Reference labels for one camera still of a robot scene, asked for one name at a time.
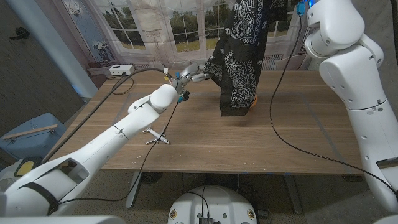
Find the black strap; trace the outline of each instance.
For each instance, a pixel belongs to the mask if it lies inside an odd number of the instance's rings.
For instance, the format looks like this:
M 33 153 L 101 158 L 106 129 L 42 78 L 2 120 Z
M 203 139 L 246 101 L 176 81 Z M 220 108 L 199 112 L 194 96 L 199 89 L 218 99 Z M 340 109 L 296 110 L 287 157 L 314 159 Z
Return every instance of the black strap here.
M 49 202 L 50 207 L 49 207 L 49 211 L 48 211 L 47 215 L 51 215 L 53 212 L 58 210 L 57 199 L 54 197 L 53 194 L 51 194 L 51 192 L 49 192 L 47 189 L 45 189 L 41 185 L 36 184 L 35 182 L 30 182 L 30 183 L 23 185 L 20 188 L 23 188 L 23 187 L 27 187 L 27 188 L 30 188 L 30 189 L 36 191 L 37 193 L 41 194 L 41 196 L 43 196 L 43 198 L 45 198 Z

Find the black bandana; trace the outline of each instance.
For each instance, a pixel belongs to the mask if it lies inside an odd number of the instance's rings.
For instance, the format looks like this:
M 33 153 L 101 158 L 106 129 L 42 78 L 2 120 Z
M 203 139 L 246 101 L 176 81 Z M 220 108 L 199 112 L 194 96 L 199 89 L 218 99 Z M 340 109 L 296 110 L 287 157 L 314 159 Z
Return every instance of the black bandana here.
M 268 25 L 287 20 L 285 0 L 237 0 L 205 73 L 221 87 L 221 116 L 244 116 L 256 97 Z

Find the wooden table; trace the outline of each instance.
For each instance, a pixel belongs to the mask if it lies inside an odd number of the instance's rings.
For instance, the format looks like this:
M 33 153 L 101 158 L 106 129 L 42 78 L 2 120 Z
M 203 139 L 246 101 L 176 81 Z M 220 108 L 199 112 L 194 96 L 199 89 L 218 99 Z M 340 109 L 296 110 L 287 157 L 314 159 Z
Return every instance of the wooden table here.
M 213 81 L 190 83 L 190 99 L 181 103 L 167 129 L 170 145 L 156 145 L 143 171 L 222 172 L 249 174 L 360 174 L 335 162 L 299 152 L 284 144 L 269 121 L 269 102 L 281 71 L 262 72 L 257 105 L 243 117 L 220 117 L 220 88 Z M 159 72 L 133 77 L 126 95 L 111 95 L 55 157 L 76 151 L 127 115 L 131 103 L 166 83 Z M 86 105 L 62 136 L 63 139 L 110 91 L 109 80 Z M 130 86 L 128 80 L 119 90 Z M 161 131 L 172 112 L 164 112 L 153 125 Z M 323 82 L 318 72 L 286 72 L 272 105 L 274 124 L 294 146 L 361 167 L 359 147 L 344 104 Z M 130 140 L 104 169 L 139 170 L 150 146 L 150 134 Z

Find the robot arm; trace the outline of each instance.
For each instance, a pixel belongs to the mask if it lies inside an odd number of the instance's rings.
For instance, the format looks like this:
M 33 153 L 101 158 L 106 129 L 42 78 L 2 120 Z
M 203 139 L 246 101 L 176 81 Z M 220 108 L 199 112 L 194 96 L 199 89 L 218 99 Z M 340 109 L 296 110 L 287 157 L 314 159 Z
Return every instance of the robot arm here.
M 351 0 L 321 0 L 307 12 L 320 29 L 305 41 L 308 54 L 324 60 L 320 75 L 344 102 L 358 141 L 368 185 L 390 212 L 398 212 L 398 122 L 384 94 L 379 72 L 380 46 L 366 36 L 364 21 Z
M 188 82 L 201 82 L 211 78 L 210 74 L 198 74 L 200 70 L 203 70 L 203 68 L 200 68 L 200 65 L 194 63 L 182 70 L 182 72 L 179 73 L 179 77 L 170 80 L 170 84 L 175 88 L 178 95 L 182 96 L 182 100 L 187 100 L 189 98 L 189 92 L 184 89 Z
M 68 215 L 95 174 L 137 133 L 157 120 L 178 98 L 164 84 L 153 94 L 134 102 L 128 115 L 81 149 L 30 171 L 5 192 L 6 217 Z

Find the floor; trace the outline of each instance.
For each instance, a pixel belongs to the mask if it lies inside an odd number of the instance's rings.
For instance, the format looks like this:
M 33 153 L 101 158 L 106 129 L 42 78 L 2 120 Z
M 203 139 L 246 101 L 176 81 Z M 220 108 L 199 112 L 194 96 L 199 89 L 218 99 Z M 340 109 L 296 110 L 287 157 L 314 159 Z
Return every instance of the floor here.
M 84 197 L 122 198 L 133 172 L 102 170 Z M 184 191 L 205 184 L 235 189 L 236 174 L 184 174 Z M 293 212 L 282 175 L 240 175 L 239 192 L 253 206 L 267 210 L 260 223 L 374 223 L 390 215 L 374 199 L 365 181 L 347 182 L 340 176 L 296 176 L 304 214 Z M 159 181 L 141 184 L 132 209 L 120 202 L 79 202 L 74 215 L 116 215 L 126 223 L 166 223 L 169 210 L 183 192 L 181 173 L 164 173 Z

